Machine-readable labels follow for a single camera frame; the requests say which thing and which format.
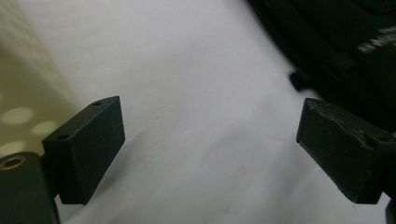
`screw hole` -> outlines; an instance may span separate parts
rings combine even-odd
[[[0,163],[0,170],[11,170],[26,162],[26,157],[14,157]]]
[[[10,166],[17,165],[17,164],[19,164],[20,162],[21,162],[21,159],[10,160],[10,161],[6,161],[6,162],[4,163],[4,166],[10,167]]]
[[[58,140],[64,140],[64,139],[66,139],[66,138],[68,138],[68,137],[70,137],[69,134],[62,134],[62,135],[59,135],[58,137],[56,137],[56,139],[58,139]]]

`black device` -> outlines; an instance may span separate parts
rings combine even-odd
[[[120,97],[94,102],[42,143],[0,159],[0,223],[58,224],[53,198],[86,204],[125,141]]]
[[[395,0],[248,0],[295,65],[296,89],[315,89],[396,131]]]

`black rectangular block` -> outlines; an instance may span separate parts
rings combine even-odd
[[[124,141],[119,96],[88,105],[44,139],[62,202],[86,204]]]
[[[396,139],[320,100],[306,99],[297,142],[353,203],[377,203]]]

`black plastic block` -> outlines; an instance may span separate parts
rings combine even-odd
[[[377,203],[390,183],[396,139],[336,105],[306,99],[297,142],[353,203]]]
[[[44,139],[46,156],[56,164],[62,203],[86,204],[124,141],[118,96],[88,105]]]

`white surface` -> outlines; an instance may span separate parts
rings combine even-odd
[[[127,139],[74,223],[385,223],[295,143],[303,100],[243,0],[21,0],[82,105],[120,95]]]

